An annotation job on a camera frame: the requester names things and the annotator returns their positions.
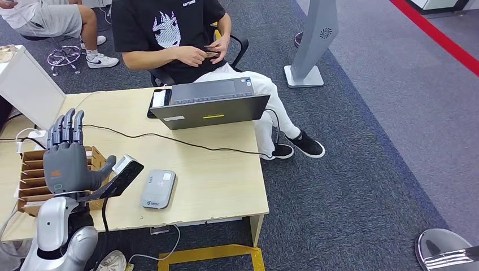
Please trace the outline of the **person's right hand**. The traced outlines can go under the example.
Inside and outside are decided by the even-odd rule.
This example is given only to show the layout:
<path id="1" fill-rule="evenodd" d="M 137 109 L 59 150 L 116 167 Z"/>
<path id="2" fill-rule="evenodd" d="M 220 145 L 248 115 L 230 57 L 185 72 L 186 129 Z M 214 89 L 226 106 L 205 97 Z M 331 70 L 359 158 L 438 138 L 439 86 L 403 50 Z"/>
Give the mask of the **person's right hand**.
<path id="1" fill-rule="evenodd" d="M 192 67 L 199 67 L 207 58 L 207 53 L 193 46 L 179 46 L 175 49 L 175 59 Z"/>

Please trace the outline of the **person's left hand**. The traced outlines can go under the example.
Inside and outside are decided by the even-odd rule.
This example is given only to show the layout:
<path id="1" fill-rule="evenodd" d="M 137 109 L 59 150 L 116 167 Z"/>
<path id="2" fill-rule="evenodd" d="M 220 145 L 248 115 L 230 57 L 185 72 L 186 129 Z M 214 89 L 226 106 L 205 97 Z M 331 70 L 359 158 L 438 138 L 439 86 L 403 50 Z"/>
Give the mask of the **person's left hand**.
<path id="1" fill-rule="evenodd" d="M 204 46 L 208 52 L 216 53 L 216 56 L 210 58 L 212 64 L 216 64 L 224 59 L 228 51 L 229 42 L 229 36 L 222 36 L 212 44 Z"/>

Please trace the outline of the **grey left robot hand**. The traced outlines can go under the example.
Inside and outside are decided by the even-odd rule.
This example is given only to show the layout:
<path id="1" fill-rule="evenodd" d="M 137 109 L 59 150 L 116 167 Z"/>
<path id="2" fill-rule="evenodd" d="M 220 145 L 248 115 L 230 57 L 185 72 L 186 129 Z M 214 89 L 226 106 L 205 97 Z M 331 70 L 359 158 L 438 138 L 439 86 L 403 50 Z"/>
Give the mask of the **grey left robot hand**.
<path id="1" fill-rule="evenodd" d="M 76 112 L 71 108 L 60 115 L 47 131 L 43 169 L 45 182 L 52 194 L 96 191 L 116 164 L 116 156 L 110 155 L 99 170 L 88 168 L 83 145 L 84 115 L 83 110 Z"/>

